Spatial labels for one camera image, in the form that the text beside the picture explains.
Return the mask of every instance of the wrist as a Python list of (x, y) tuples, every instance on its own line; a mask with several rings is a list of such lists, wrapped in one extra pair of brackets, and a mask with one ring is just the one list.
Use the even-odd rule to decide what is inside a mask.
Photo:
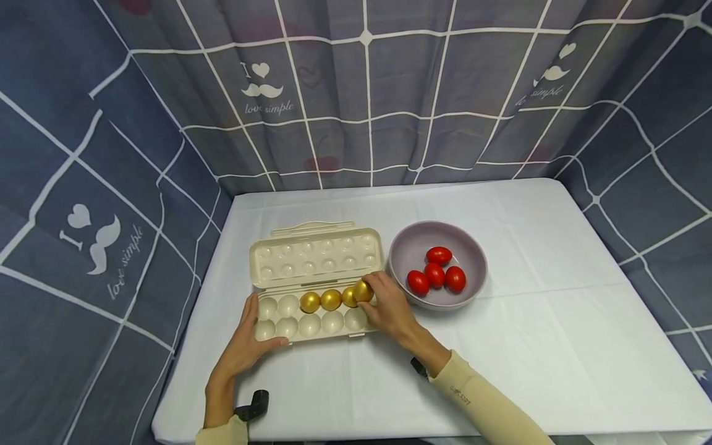
[(205, 386), (205, 392), (223, 392), (231, 385), (234, 385), (234, 382), (235, 376), (229, 375), (228, 373), (222, 372), (221, 370), (216, 368), (210, 374), (210, 377), (208, 377), (208, 383)]
[(395, 340), (403, 349), (416, 355), (418, 346), (422, 345), (422, 339), (427, 335), (429, 335), (428, 330), (415, 322), (413, 326), (398, 334)]

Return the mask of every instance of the beige sleeve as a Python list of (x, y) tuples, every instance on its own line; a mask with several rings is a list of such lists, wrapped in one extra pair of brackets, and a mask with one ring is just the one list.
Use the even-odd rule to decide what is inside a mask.
[(553, 445), (517, 405), (473, 370), (457, 352), (430, 382), (460, 407), (490, 445)]
[(195, 445), (246, 445), (247, 424), (232, 416), (223, 426), (203, 428), (195, 436)]

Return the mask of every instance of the gray plaid curtain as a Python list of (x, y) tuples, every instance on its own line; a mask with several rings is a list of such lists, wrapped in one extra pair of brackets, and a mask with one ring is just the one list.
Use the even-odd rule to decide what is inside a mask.
[(106, 7), (184, 134), (238, 194), (541, 176), (657, 3)]

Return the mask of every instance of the bowl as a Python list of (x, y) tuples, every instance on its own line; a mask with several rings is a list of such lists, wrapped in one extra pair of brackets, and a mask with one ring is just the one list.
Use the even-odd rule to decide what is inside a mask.
[[(443, 269), (459, 266), (465, 273), (467, 282), (460, 293), (452, 293), (446, 286), (431, 287), (422, 297), (410, 291), (408, 272), (423, 271), (427, 264), (425, 253), (435, 246), (447, 247), (452, 252), (452, 260)], [(472, 301), (484, 287), (487, 258), (477, 241), (459, 227), (440, 221), (420, 221), (395, 236), (388, 255), (388, 268), (411, 303), (432, 310), (455, 310)]]

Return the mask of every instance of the white tablecloth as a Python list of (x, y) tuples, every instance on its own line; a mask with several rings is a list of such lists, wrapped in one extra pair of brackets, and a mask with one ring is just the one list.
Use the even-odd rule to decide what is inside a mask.
[[(304, 221), (376, 228), (387, 252), (415, 221), (460, 226), (487, 255), (485, 290), (457, 313), (417, 311), (446, 346), (549, 434), (712, 429), (712, 404), (563, 186), (525, 179), (235, 198), (152, 424), (191, 443), (204, 386), (251, 292), (248, 249)], [(239, 384), (267, 389), (252, 440), (461, 436), (476, 432), (379, 333), (289, 347)]]

